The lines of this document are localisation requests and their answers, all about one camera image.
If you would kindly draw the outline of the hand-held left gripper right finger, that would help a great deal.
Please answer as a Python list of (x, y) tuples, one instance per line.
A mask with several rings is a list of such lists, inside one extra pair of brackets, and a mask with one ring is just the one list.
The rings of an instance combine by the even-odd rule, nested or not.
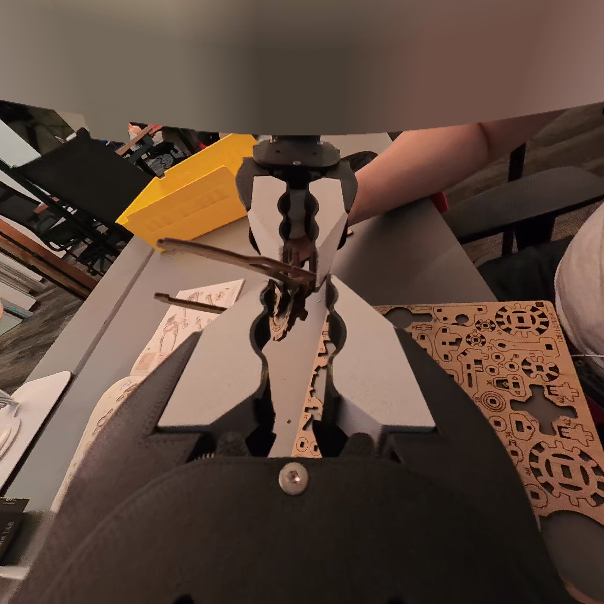
[(335, 276), (326, 282), (328, 334), (321, 419), (312, 430), (321, 457), (337, 457), (353, 434), (380, 449), (389, 434), (430, 433), (435, 420), (396, 328)]

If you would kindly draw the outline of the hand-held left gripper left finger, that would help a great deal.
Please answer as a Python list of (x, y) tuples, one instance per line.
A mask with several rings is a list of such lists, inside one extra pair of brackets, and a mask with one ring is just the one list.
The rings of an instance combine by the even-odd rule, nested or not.
[(238, 433), (267, 457), (276, 434), (268, 362), (274, 282), (263, 282), (202, 330), (158, 422), (169, 432), (201, 432), (217, 442)]

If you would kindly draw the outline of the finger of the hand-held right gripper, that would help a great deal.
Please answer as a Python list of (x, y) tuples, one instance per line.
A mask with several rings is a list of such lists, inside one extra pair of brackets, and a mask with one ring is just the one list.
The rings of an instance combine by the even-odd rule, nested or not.
[(314, 289), (320, 289), (332, 267), (338, 246), (345, 232), (348, 214), (344, 206), (339, 179), (322, 177), (309, 184), (309, 193), (316, 201), (310, 232), (309, 267), (315, 274)]
[(280, 227), (284, 217), (278, 202), (287, 192), (286, 182), (273, 176), (255, 176), (248, 221), (259, 254), (283, 260), (284, 240)]

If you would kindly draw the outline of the long wooden arm part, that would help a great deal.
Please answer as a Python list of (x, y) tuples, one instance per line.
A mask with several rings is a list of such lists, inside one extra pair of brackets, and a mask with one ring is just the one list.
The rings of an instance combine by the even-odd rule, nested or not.
[(196, 310), (213, 314), (221, 314), (227, 310), (226, 307), (209, 305), (190, 299), (173, 298), (170, 297), (170, 295), (161, 292), (155, 293), (154, 299), (170, 306), (177, 306), (182, 307), (184, 309)]
[(161, 238), (156, 241), (156, 244), (164, 251), (193, 254), (209, 260), (246, 268), (281, 282), (289, 288), (305, 287), (310, 290), (316, 289), (315, 273), (272, 258), (260, 255), (239, 254), (215, 246), (177, 238)]

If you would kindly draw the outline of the round wooden dial piece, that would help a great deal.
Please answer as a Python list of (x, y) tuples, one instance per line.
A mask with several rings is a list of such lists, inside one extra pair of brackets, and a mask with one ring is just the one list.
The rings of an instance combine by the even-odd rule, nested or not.
[(274, 297), (269, 326), (274, 341), (284, 339), (297, 320), (306, 320), (306, 299), (316, 289), (314, 242), (308, 235), (288, 240), (284, 246), (282, 262), (299, 271), (287, 273), (280, 269), (270, 276)]

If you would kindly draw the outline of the person's right forearm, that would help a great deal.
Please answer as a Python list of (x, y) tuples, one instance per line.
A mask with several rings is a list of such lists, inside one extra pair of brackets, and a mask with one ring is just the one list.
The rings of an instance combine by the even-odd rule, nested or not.
[(356, 172), (349, 225), (446, 191), (509, 155), (565, 111), (402, 132)]

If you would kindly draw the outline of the punched wooden parts sheet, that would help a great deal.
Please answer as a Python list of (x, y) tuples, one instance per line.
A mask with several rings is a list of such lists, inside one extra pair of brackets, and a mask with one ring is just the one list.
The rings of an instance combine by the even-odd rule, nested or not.
[(403, 344), (435, 426), (394, 427), (378, 454), (507, 525), (531, 509), (603, 525), (603, 448), (553, 306), (544, 301), (379, 306), (410, 311)]

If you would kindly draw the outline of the black model kit box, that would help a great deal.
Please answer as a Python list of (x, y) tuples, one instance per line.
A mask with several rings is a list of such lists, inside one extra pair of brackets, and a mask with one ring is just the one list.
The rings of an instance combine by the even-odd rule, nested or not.
[(1, 566), (5, 565), (11, 543), (25, 519), (27, 498), (1, 497)]

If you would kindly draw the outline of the illustrated instruction booklet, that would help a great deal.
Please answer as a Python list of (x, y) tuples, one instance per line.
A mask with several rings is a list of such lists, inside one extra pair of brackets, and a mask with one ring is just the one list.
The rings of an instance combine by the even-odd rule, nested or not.
[[(245, 283), (244, 279), (213, 284), (196, 289), (182, 290), (177, 299), (193, 303), (203, 303), (222, 308), (231, 307), (238, 299)], [(151, 374), (162, 361), (170, 356), (192, 333), (201, 332), (217, 314), (199, 309), (170, 305), (160, 325), (155, 330), (147, 346), (141, 351), (129, 375), (118, 380), (101, 396), (92, 411), (70, 466), (59, 487), (50, 510), (57, 513), (64, 496), (87, 451), (103, 430), (111, 416), (133, 393), (138, 385)]]

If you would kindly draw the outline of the yellow plastic bin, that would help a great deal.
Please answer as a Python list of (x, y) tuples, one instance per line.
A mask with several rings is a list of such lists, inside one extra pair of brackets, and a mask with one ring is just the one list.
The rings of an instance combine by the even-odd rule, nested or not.
[(193, 240), (246, 216), (236, 174), (256, 139), (232, 133), (155, 177), (116, 223), (158, 249), (162, 238)]

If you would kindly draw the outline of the white tablet corner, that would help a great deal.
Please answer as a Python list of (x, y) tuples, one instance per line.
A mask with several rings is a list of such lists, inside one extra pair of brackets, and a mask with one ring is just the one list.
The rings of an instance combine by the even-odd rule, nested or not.
[(60, 372), (1, 391), (1, 487), (4, 487), (71, 379)]

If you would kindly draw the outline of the person's dark trousers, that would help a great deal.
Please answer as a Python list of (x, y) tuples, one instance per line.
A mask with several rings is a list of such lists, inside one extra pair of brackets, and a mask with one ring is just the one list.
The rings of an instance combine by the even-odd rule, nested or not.
[(483, 280), (501, 302), (555, 301), (555, 274), (572, 236), (529, 246), (489, 260), (478, 267)]

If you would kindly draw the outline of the black chair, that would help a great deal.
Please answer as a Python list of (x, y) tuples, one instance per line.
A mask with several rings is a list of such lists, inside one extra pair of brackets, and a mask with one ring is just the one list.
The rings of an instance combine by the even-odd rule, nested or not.
[(61, 205), (74, 210), (66, 220), (107, 257), (117, 257), (131, 240), (132, 233), (117, 219), (153, 179), (84, 128), (72, 140), (13, 171), (46, 193), (52, 209)]

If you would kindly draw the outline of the dark grey office chair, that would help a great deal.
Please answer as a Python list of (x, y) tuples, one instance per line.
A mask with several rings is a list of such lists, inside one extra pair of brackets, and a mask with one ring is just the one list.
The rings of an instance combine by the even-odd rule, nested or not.
[(502, 233), (501, 254), (551, 240), (555, 219), (603, 200), (603, 178), (578, 167), (560, 167), (499, 185), (442, 216), (465, 245)]

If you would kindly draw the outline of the brown wooden beam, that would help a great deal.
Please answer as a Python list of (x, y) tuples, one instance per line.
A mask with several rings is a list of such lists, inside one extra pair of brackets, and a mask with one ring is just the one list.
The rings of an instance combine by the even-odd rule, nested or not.
[(1, 220), (1, 252), (81, 300), (87, 299), (97, 285), (86, 272), (57, 257), (5, 220)]

